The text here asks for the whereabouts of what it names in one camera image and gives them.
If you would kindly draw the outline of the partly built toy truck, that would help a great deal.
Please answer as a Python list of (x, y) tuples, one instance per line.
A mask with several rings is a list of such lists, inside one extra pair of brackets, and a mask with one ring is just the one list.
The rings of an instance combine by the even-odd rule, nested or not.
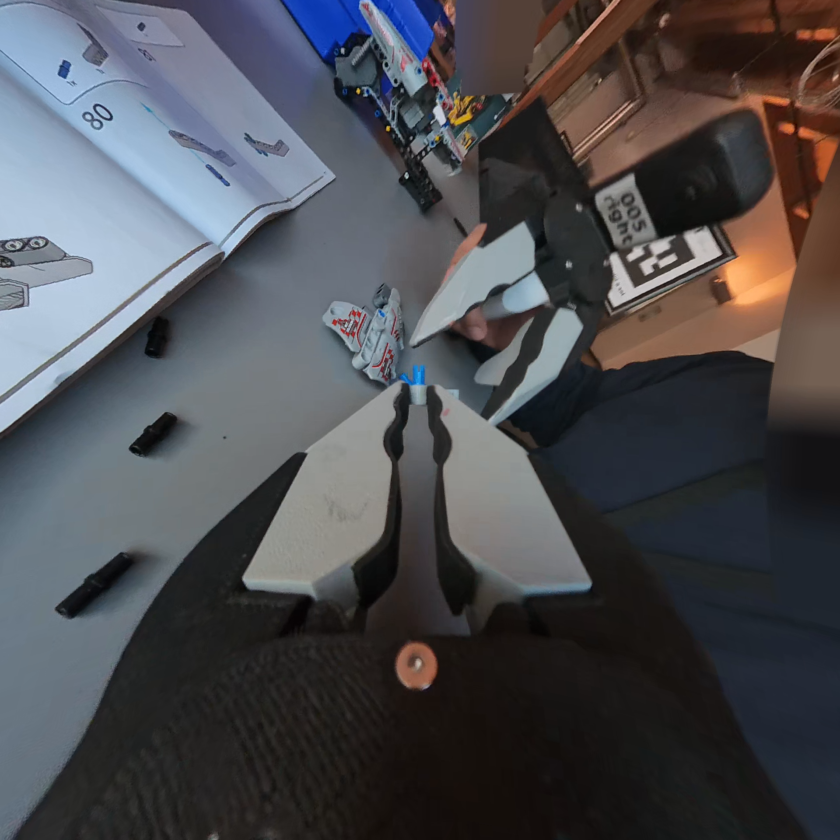
[(333, 89), (344, 102), (373, 103), (374, 117), (402, 158), (400, 184), (425, 214), (442, 199), (425, 159), (434, 155), (455, 175), (466, 157), (449, 121), (455, 103), (432, 61), (413, 51), (374, 2), (360, 2), (359, 10), (370, 32), (335, 47)]

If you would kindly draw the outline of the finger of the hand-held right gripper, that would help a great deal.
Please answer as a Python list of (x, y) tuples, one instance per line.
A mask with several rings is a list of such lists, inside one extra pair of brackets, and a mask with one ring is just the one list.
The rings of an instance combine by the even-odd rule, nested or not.
[(476, 383), (492, 387), (481, 416), (496, 426), (526, 405), (557, 379), (582, 333), (583, 322), (570, 308), (544, 308), (524, 323), (476, 372)]
[(479, 309), (488, 321), (546, 306), (537, 272), (537, 246), (527, 222), (487, 244), (477, 244), (453, 268), (420, 316), (409, 341), (414, 348)]

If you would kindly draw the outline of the grey red-stickered toy panel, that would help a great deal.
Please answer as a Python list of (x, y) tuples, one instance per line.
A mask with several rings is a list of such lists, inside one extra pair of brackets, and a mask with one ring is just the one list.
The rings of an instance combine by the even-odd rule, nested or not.
[(355, 370), (379, 385), (388, 386), (394, 381), (405, 336), (397, 289), (381, 284), (370, 308), (334, 301), (324, 312), (322, 323), (339, 335), (352, 353)]

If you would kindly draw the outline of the blue plastic bin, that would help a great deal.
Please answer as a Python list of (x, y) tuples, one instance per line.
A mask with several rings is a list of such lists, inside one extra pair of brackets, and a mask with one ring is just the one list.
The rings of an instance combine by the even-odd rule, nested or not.
[[(371, 33), (359, 1), (283, 1), (320, 58), (331, 67), (337, 51), (353, 34)], [(452, 24), (437, 1), (373, 1), (414, 53), (424, 57), (434, 40), (434, 27)]]

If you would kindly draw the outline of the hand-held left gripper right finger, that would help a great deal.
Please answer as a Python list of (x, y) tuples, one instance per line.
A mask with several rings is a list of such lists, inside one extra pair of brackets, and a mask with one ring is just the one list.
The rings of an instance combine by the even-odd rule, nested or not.
[(437, 578), (454, 615), (579, 596), (588, 574), (525, 448), (438, 385), (427, 388), (436, 467)]

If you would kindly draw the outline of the dark green printed box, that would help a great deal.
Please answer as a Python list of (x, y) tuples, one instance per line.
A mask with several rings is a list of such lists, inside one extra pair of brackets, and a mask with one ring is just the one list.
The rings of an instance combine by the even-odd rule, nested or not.
[(467, 96), (460, 89), (452, 93), (453, 108), (448, 113), (458, 147), (467, 154), (505, 117), (510, 109), (512, 94)]

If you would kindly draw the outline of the open instruction booklet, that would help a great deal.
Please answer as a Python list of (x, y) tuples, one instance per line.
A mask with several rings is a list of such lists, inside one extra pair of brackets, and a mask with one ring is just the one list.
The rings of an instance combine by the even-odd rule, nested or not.
[(333, 180), (186, 11), (2, 2), (1, 427)]

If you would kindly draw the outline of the wooden shelf unit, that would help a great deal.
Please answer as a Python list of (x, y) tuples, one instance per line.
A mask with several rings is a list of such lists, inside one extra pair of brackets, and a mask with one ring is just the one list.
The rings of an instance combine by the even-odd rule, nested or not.
[(570, 148), (576, 164), (581, 164), (615, 130), (622, 128), (646, 104), (643, 80), (636, 68), (625, 36), (654, 6), (655, 1), (601, 2), (602, 11), (562, 56), (540, 73), (516, 98), (506, 120), (518, 115), (536, 100), (550, 108), (570, 90), (610, 50), (618, 54), (618, 64), (629, 86), (629, 99), (607, 119)]

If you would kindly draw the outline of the person's right hand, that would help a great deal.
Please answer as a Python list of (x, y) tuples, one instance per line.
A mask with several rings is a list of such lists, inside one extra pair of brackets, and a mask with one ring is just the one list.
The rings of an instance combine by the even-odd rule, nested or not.
[[(444, 284), (453, 274), (457, 264), (465, 258), (468, 253), (478, 246), (487, 229), (487, 225), (479, 223), (475, 226), (457, 246), (444, 274)], [(487, 321), (480, 310), (474, 309), (468, 312), (461, 320), (453, 322), (449, 331), (470, 340), (484, 344), (494, 351), (504, 350), (512, 341), (513, 336), (520, 329), (520, 319), (507, 318), (494, 321)]]

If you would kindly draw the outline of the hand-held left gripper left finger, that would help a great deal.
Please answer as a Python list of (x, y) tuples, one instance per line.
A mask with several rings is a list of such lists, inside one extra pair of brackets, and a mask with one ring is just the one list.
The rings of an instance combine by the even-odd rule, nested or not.
[(398, 461), (411, 405), (390, 386), (295, 458), (297, 471), (256, 549), (243, 584), (365, 609), (398, 565)]

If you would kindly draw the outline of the framed marker board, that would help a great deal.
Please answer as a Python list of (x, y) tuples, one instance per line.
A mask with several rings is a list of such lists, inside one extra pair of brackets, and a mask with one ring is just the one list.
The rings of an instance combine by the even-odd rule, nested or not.
[(629, 313), (736, 257), (726, 231), (719, 225), (698, 227), (613, 253), (612, 285), (605, 311), (609, 316)]

